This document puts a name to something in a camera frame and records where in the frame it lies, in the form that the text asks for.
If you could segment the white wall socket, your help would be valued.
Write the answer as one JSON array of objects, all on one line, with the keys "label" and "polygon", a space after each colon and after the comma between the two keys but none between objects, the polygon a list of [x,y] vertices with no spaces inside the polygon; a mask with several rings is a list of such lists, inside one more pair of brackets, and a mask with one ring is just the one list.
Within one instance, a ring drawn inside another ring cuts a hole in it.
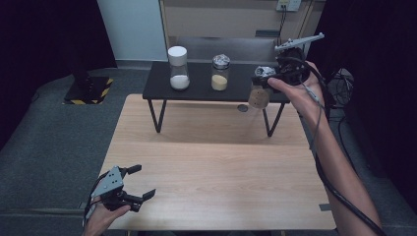
[{"label": "white wall socket", "polygon": [[301,6],[302,0],[277,0],[277,12],[297,12]]}]

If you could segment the beige wooden cabinet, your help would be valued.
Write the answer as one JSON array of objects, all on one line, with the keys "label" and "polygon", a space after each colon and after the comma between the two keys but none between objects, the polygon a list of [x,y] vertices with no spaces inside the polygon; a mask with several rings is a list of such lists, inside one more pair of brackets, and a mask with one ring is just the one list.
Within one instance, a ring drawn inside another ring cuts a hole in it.
[{"label": "beige wooden cabinet", "polygon": [[[165,41],[183,45],[193,62],[216,54],[237,64],[271,64],[274,48],[315,33],[327,0],[302,0],[297,12],[277,12],[277,0],[159,0]],[[279,37],[255,37],[279,30]]]}]

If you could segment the white-lidded jar of white granules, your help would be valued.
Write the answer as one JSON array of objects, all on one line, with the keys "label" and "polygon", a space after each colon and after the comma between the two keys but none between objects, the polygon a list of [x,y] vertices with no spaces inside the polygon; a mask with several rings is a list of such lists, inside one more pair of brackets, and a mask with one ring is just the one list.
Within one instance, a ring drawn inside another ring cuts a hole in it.
[{"label": "white-lidded jar of white granules", "polygon": [[190,84],[187,67],[187,49],[183,46],[172,46],[168,49],[170,64],[170,84],[173,89],[183,90]]}]

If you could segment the silver-lidded jar of yellow granules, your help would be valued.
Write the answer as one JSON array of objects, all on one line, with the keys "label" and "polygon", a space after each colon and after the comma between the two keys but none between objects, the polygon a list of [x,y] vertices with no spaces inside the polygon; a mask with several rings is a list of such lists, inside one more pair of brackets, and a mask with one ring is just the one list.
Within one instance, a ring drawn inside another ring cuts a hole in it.
[{"label": "silver-lidded jar of yellow granules", "polygon": [[211,87],[214,90],[226,90],[230,58],[224,54],[215,55],[211,63]]}]

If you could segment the person's left hand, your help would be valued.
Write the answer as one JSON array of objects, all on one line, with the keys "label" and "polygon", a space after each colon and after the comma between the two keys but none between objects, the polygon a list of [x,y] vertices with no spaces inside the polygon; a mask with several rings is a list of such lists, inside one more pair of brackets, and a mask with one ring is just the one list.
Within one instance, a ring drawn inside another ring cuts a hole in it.
[{"label": "person's left hand", "polygon": [[97,204],[84,227],[82,236],[101,236],[117,218],[126,214],[130,209],[130,206],[121,206],[111,211],[103,204]]}]

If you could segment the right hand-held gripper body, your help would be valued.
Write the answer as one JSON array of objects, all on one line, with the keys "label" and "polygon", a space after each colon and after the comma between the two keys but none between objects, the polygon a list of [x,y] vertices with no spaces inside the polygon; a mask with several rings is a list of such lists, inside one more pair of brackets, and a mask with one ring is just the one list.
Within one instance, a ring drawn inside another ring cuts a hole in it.
[{"label": "right hand-held gripper body", "polygon": [[309,79],[310,74],[319,79],[321,77],[319,72],[306,62],[304,46],[324,37],[325,35],[320,32],[317,35],[302,38],[289,38],[283,44],[276,46],[277,77],[291,86],[303,84]]}]

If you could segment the grey cabinet label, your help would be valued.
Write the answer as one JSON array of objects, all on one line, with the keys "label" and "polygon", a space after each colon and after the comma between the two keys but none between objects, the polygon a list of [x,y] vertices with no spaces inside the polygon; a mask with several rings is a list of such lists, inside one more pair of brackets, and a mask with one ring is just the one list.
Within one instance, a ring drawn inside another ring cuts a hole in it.
[{"label": "grey cabinet label", "polygon": [[255,37],[279,37],[279,30],[257,29]]}]

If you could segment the person's right hand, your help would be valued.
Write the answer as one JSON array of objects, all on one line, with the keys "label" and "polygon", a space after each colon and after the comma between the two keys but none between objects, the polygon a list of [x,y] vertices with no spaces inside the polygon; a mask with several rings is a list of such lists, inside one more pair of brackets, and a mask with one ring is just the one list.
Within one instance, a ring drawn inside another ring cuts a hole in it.
[{"label": "person's right hand", "polygon": [[302,85],[291,86],[278,78],[269,78],[268,84],[282,91],[304,117],[316,117],[321,111],[319,102],[324,105],[319,79],[313,72]]}]

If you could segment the black metal shelf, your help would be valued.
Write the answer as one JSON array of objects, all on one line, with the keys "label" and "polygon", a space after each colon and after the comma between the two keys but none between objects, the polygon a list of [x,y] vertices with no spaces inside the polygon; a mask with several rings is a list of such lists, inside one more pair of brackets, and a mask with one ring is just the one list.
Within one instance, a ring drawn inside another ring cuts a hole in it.
[{"label": "black metal shelf", "polygon": [[232,64],[226,90],[216,91],[211,87],[211,63],[188,64],[190,85],[185,90],[175,90],[170,85],[168,62],[153,62],[143,92],[149,104],[155,130],[159,133],[168,100],[247,102],[251,90],[251,77],[257,65]]}]

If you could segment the black curtain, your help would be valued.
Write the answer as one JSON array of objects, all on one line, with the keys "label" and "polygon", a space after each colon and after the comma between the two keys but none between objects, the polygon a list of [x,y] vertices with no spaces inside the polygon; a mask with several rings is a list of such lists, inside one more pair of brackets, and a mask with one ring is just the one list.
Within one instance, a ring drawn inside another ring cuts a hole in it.
[{"label": "black curtain", "polygon": [[417,211],[417,0],[327,0],[308,59],[353,76],[348,120],[371,170]]},{"label": "black curtain", "polygon": [[71,59],[87,71],[116,65],[97,0],[0,0],[0,148]]}]

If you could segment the silver-lidded jar of brown powder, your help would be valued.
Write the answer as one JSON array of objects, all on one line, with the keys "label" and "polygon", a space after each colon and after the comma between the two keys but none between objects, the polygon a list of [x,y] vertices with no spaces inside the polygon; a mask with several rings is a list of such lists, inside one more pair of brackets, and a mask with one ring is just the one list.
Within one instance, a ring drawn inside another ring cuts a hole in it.
[{"label": "silver-lidded jar of brown powder", "polygon": [[[273,67],[259,66],[255,69],[254,76],[270,76],[275,74]],[[258,109],[264,109],[269,104],[270,95],[274,92],[273,88],[261,88],[251,86],[251,92],[249,95],[249,104]]]}]

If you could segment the black striped stand base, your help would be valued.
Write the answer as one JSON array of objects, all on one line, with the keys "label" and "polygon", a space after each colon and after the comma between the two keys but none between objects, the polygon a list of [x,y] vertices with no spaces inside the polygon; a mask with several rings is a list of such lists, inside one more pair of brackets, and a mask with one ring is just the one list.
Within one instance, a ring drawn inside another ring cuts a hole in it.
[{"label": "black striped stand base", "polygon": [[113,80],[108,77],[89,77],[75,80],[64,97],[64,104],[100,104],[107,96]]}]

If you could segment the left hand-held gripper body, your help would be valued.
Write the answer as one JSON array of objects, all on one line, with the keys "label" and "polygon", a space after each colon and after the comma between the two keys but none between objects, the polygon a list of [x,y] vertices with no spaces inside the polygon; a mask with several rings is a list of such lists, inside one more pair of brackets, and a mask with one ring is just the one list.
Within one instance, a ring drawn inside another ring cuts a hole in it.
[{"label": "left hand-held gripper body", "polygon": [[103,205],[113,211],[122,206],[130,206],[130,211],[138,211],[142,205],[142,197],[128,195],[124,190],[124,177],[128,174],[127,168],[113,166],[102,174],[90,196],[99,197]]}]

